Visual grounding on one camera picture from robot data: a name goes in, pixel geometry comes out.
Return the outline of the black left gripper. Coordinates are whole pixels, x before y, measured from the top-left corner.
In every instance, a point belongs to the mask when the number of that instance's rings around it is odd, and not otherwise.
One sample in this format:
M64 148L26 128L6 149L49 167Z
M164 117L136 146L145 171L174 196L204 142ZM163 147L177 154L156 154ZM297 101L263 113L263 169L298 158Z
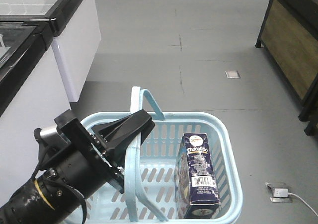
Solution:
M39 145L39 169L44 172L44 178L68 185L82 194L93 194L105 183L123 193L123 175L100 157L97 139L75 114L68 109L54 121L56 125L50 131L34 130ZM125 167L127 147L139 133L143 143L154 127L151 115L142 109L119 120L94 125L92 130L106 142L107 159Z

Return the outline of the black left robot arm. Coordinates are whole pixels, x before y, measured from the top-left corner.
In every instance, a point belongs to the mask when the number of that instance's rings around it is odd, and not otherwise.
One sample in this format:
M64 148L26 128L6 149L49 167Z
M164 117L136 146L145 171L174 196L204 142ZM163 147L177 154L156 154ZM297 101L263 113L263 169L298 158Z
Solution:
M71 110L55 118L50 131L36 129L38 163L30 179L0 209L3 224L57 224L76 208L87 216L86 200L105 183L124 193L126 150L155 124L145 110L94 125L89 132Z

